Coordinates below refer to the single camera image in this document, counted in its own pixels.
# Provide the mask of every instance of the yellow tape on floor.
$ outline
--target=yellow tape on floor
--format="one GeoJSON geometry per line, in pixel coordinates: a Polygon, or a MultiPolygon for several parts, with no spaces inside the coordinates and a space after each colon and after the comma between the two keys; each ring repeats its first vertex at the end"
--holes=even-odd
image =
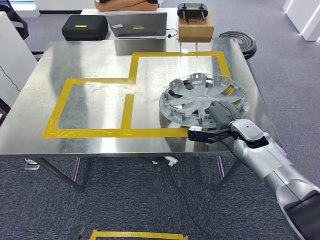
{"type": "Polygon", "coordinates": [[[141,239],[169,239],[188,240],[188,236],[173,233],[142,232],[142,231],[97,231],[94,230],[89,240],[96,238],[141,238],[141,239]]]}

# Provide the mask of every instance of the robotic arm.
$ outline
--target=robotic arm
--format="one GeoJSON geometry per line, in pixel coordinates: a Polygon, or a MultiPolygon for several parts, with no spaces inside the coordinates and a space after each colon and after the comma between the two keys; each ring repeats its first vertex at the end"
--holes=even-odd
{"type": "Polygon", "coordinates": [[[201,127],[190,127],[189,140],[212,144],[232,136],[238,160],[271,191],[296,239],[320,239],[320,188],[295,170],[268,133],[248,119],[239,119],[238,110],[231,103],[214,101],[207,112],[219,130],[205,132],[201,127]]]}

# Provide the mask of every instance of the white cable clip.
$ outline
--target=white cable clip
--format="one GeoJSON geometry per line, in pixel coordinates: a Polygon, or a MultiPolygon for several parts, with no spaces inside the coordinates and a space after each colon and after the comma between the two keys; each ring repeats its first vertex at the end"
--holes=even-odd
{"type": "Polygon", "coordinates": [[[167,159],[168,161],[169,161],[169,166],[171,166],[172,168],[172,166],[174,166],[174,164],[177,164],[178,162],[178,160],[175,159],[174,157],[171,157],[171,156],[165,156],[165,159],[167,159]]]}

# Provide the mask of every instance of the black round base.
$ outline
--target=black round base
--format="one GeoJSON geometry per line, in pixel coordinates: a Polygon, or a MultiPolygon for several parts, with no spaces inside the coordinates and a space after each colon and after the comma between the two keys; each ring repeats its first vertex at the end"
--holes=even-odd
{"type": "Polygon", "coordinates": [[[219,34],[217,38],[236,39],[246,60],[252,58],[258,49],[254,38],[241,31],[223,32],[219,34]]]}

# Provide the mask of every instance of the yellow tape rectangle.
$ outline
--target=yellow tape rectangle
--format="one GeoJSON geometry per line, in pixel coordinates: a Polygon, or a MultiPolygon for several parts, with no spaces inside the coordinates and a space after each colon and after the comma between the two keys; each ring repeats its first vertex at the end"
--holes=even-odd
{"type": "Polygon", "coordinates": [[[168,239],[188,240],[188,236],[174,233],[141,232],[141,231],[92,231],[89,240],[96,238],[141,238],[141,239],[168,239]]]}
{"type": "Polygon", "coordinates": [[[70,78],[67,79],[42,134],[43,138],[177,138],[187,137],[187,128],[131,128],[134,91],[138,73],[139,58],[148,57],[216,57],[221,75],[230,78],[227,62],[222,51],[195,52],[134,52],[128,78],[70,78]],[[123,106],[120,129],[61,129],[58,121],[72,85],[85,83],[127,84],[128,91],[123,106]]]}

